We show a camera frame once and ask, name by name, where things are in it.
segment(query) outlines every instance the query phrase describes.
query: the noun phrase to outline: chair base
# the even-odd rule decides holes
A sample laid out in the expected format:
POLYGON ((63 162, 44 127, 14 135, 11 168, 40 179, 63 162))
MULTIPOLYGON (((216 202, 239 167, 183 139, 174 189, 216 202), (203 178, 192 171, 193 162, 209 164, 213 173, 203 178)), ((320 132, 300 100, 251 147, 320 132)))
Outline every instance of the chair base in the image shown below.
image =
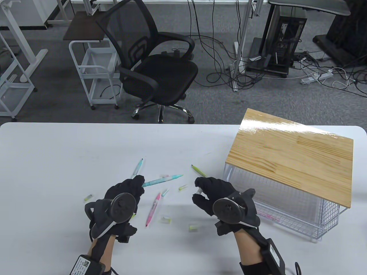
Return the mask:
MULTIPOLYGON (((139 108, 136 108, 135 111, 132 113, 131 117, 135 120, 138 120, 139 119, 139 112, 146 109, 146 108, 149 108, 149 107, 152 107, 152 106, 156 106, 157 104, 155 103, 152 103, 152 104, 148 104, 148 105, 145 105, 143 107, 139 107, 139 108)), ((184 107, 181 107, 179 105, 169 105, 169 106, 164 106, 164 105, 157 105, 159 107, 159 115, 158 115, 158 123, 163 123, 164 121, 164 118, 163 118, 163 112, 164 112, 164 108, 165 107, 170 107, 170 108, 173 108, 173 109, 176 109, 176 110, 180 110, 180 111, 183 111, 185 114, 187 114, 188 116, 188 123, 189 124, 194 124, 195 123, 195 119, 194 117, 192 116, 192 114, 190 113, 189 110, 187 110, 186 108, 184 107)))

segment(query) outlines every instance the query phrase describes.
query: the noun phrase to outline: caster wheel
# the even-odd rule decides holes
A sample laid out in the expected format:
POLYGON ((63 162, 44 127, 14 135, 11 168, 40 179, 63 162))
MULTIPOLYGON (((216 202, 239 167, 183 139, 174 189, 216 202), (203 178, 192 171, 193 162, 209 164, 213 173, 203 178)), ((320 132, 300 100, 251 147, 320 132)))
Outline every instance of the caster wheel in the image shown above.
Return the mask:
POLYGON ((194 117, 189 117, 189 119, 187 121, 188 121, 189 124, 194 124, 195 123, 194 117))

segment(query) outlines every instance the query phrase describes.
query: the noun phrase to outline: hand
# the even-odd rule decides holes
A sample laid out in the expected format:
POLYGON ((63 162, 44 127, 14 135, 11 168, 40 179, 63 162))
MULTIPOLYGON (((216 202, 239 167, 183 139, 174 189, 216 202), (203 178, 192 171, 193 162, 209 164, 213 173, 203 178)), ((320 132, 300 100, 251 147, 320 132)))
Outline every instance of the hand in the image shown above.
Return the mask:
POLYGON ((105 199, 114 199, 117 195, 121 193, 130 193, 134 196, 137 206, 135 209, 135 213, 138 210, 138 203, 140 201, 140 197, 144 194, 144 188, 142 185, 144 184, 145 179, 143 176, 137 175, 133 179, 124 180, 121 183, 112 186, 110 189, 107 190, 105 199))
POLYGON ((213 216, 213 204, 235 192, 235 188, 229 182, 213 177, 199 177, 195 180, 195 186, 200 187, 208 199, 199 194, 192 196, 192 201, 203 209, 208 215, 213 216))
MULTIPOLYGON (((105 199, 114 199, 121 193, 130 193, 134 196, 136 200, 136 208, 135 213, 138 210, 138 203, 140 201, 140 197, 144 194, 144 188, 142 185, 144 184, 143 176, 136 176, 133 179, 124 180, 122 183, 118 183, 112 187, 110 187, 105 195, 105 199)), ((89 228, 92 228, 95 224, 94 219, 91 220, 89 224, 89 228)), ((137 229, 130 225, 129 220, 126 222, 114 225, 106 234, 117 236, 117 240, 119 242, 127 242, 130 236, 133 236, 136 233, 137 229)))

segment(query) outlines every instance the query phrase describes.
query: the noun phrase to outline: mesh backrest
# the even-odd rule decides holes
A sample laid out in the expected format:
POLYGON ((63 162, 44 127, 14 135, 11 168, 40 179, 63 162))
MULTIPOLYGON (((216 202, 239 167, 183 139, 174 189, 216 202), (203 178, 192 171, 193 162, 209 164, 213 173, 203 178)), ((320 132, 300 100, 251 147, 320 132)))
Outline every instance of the mesh backrest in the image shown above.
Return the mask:
POLYGON ((154 48, 157 27, 141 0, 124 0, 97 22, 110 39, 121 65, 131 69, 154 48))

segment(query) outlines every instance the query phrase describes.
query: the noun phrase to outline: wire basket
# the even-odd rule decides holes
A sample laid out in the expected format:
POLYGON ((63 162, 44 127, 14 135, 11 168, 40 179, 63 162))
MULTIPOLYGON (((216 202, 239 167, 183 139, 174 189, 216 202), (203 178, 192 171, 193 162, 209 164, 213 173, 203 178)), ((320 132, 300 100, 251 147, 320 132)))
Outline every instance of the wire basket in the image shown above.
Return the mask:
POLYGON ((223 178, 239 192, 254 188, 257 213, 319 240, 339 222, 340 205, 226 164, 223 178))

